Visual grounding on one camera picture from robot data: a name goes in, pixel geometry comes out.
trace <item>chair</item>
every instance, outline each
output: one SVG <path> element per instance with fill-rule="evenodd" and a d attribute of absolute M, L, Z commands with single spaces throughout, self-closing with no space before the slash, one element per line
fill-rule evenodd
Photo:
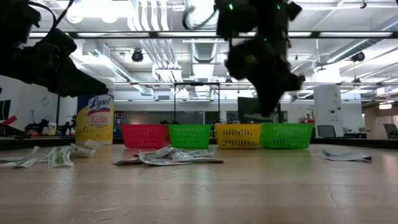
<path fill-rule="evenodd" d="M 398 129 L 394 124 L 383 124 L 388 139 L 398 139 Z"/>
<path fill-rule="evenodd" d="M 335 127 L 333 125 L 318 125 L 318 136 L 323 138 L 335 138 Z"/>

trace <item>cable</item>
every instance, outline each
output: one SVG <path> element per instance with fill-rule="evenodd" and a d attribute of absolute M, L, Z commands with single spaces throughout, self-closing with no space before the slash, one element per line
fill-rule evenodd
<path fill-rule="evenodd" d="M 65 15 L 67 14 L 67 12 L 68 12 L 68 9 L 72 6 L 72 4 L 75 2 L 75 0 L 70 0 L 69 1 L 69 4 L 68 4 L 68 6 L 65 8 L 65 10 L 60 14 L 60 16 L 58 17 L 58 19 L 57 19 L 57 23 L 56 23 L 56 25 L 55 26 L 57 26 L 61 21 L 62 21 L 62 19 L 65 17 Z"/>
<path fill-rule="evenodd" d="M 214 17 L 214 15 L 216 14 L 217 10 L 214 10 L 213 13 L 209 16 L 209 18 L 207 18 L 206 20 L 204 20 L 201 24 L 195 26 L 195 27 L 188 27 L 187 25 L 187 17 L 189 16 L 189 14 L 193 13 L 194 10 L 196 8 L 194 6 L 189 7 L 188 10 L 184 11 L 184 14 L 182 16 L 182 26 L 186 29 L 186 30 L 197 30 L 201 27 L 203 27 L 206 23 L 208 23 L 210 21 L 211 18 Z"/>
<path fill-rule="evenodd" d="M 39 4 L 39 3 L 37 3 L 37 2 L 28 2 L 27 4 L 28 4 L 28 5 L 31 5 L 31 6 L 41 7 L 42 9 L 45 9 L 45 10 L 47 10 L 48 12 L 50 12 L 51 15 L 52 15 L 52 20 L 53 20 L 53 22 L 52 22 L 52 27 L 51 27 L 51 29 L 50 29 L 50 32 L 53 31 L 53 30 L 55 30 L 55 28 L 57 27 L 57 22 L 56 22 L 57 19 L 55 18 L 54 12 L 52 12 L 52 10 L 51 10 L 49 7 L 44 6 L 44 5 L 42 5 L 42 4 Z"/>

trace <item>ceiling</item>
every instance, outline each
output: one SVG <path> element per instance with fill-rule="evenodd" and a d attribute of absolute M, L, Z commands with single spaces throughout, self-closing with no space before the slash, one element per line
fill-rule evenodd
<path fill-rule="evenodd" d="M 84 19 L 79 23 L 72 23 L 68 18 L 64 18 L 63 22 L 58 26 L 62 30 L 66 31 L 78 31 L 78 32 L 106 32 L 106 31 L 132 31 L 131 27 L 128 26 L 128 17 L 133 17 L 132 21 L 138 22 L 145 29 L 145 23 L 148 23 L 149 30 L 157 30 L 155 23 L 158 23 L 159 29 L 163 30 L 162 15 L 167 12 L 166 22 L 167 26 L 171 31 L 185 31 L 182 26 L 182 14 L 185 9 L 184 2 L 187 4 L 193 4 L 198 7 L 199 13 L 195 14 L 195 18 L 206 18 L 211 14 L 211 8 L 214 0 L 168 0 L 165 3 L 167 9 L 162 10 L 162 4 L 160 1 L 140 1 L 138 0 L 82 0 L 82 2 L 95 1 L 96 4 L 89 5 L 84 8 L 83 12 Z M 303 7 L 303 11 L 299 16 L 290 23 L 291 31 L 382 31 L 388 24 L 398 21 L 398 8 L 395 0 L 365 0 L 368 6 L 365 9 L 360 9 L 363 5 L 363 0 L 297 0 L 297 4 Z M 68 1 L 62 0 L 43 0 L 37 1 L 42 4 L 46 4 L 51 8 L 57 15 L 61 14 Z M 147 18 L 142 18 L 145 15 L 145 11 L 142 9 L 147 4 Z M 153 19 L 152 4 L 156 4 L 154 11 L 157 13 L 157 17 Z M 41 27 L 34 29 L 33 32 L 45 32 L 48 31 L 52 25 L 52 17 L 47 11 L 39 10 L 42 13 Z M 108 15 L 119 16 L 119 18 L 113 23 L 104 22 L 102 18 L 95 15 Z M 228 52 L 228 43 L 222 42 L 215 44 L 215 50 L 212 52 L 211 49 L 204 49 L 204 47 L 212 46 L 212 44 L 189 44 L 187 42 L 190 39 L 172 39 L 170 47 L 172 48 L 176 62 L 181 68 L 181 78 L 183 81 L 194 81 L 196 78 L 207 78 L 209 82 L 224 82 L 225 78 L 228 77 L 227 69 L 223 65 L 223 61 Z M 242 39 L 234 39 L 233 44 L 237 44 Z M 338 50 L 349 49 L 350 47 L 358 44 L 363 40 L 353 39 L 292 39 L 292 48 L 289 49 L 289 62 L 292 64 L 292 68 L 295 69 L 295 73 L 301 73 L 306 76 L 308 82 L 315 82 L 313 74 L 317 72 L 317 67 L 312 66 L 312 61 L 322 62 L 328 55 L 335 53 Z M 137 39 L 96 39 L 96 40 L 76 40 L 79 48 L 72 55 L 78 67 L 93 76 L 108 77 L 117 82 L 125 82 L 105 66 L 103 63 L 93 60 L 92 56 L 85 55 L 82 53 L 85 42 L 93 42 L 97 48 L 102 49 L 102 46 L 106 44 L 111 51 L 111 59 L 114 61 L 121 70 L 125 71 L 129 76 L 133 78 L 135 82 L 167 82 L 161 75 L 153 72 L 153 61 L 147 54 L 145 46 L 142 45 L 141 40 Z M 382 40 L 378 43 L 371 45 L 363 50 L 366 58 L 363 62 L 356 62 L 353 66 L 351 61 L 341 60 L 336 62 L 333 66 L 337 66 L 340 70 L 341 81 L 351 82 L 354 76 L 363 77 L 362 82 L 394 82 L 394 77 L 398 79 L 398 67 L 396 67 L 395 58 L 398 54 L 398 48 L 396 46 L 396 40 Z M 162 52 L 163 58 L 166 60 L 166 64 L 170 64 L 167 60 L 166 51 L 159 40 L 154 42 L 152 46 L 158 47 Z M 214 59 L 207 65 L 193 65 L 198 63 L 194 59 L 193 48 L 201 51 L 197 53 L 198 57 L 204 52 L 215 55 Z M 134 49 L 142 49 L 144 53 L 144 59 L 142 62 L 133 62 L 131 60 Z M 376 89 L 376 86 L 367 86 L 360 90 L 356 90 L 356 93 L 372 95 Z M 126 88 L 124 91 L 137 91 L 135 88 Z"/>

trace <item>table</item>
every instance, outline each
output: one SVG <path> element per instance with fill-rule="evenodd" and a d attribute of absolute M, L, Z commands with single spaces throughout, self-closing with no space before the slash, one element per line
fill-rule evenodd
<path fill-rule="evenodd" d="M 361 151 L 373 162 L 328 161 L 322 149 Z M 73 168 L 1 168 L 1 223 L 398 222 L 398 151 L 212 147 L 225 164 L 112 165 L 123 150 L 104 146 Z"/>

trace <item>desk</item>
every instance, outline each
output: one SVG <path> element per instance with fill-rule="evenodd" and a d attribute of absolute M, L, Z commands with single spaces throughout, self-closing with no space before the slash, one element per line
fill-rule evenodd
<path fill-rule="evenodd" d="M 373 162 L 333 162 L 322 149 Z M 219 150 L 225 164 L 115 166 L 123 145 L 75 167 L 0 169 L 1 223 L 397 223 L 398 151 Z M 27 151 L 0 152 L 0 156 Z"/>

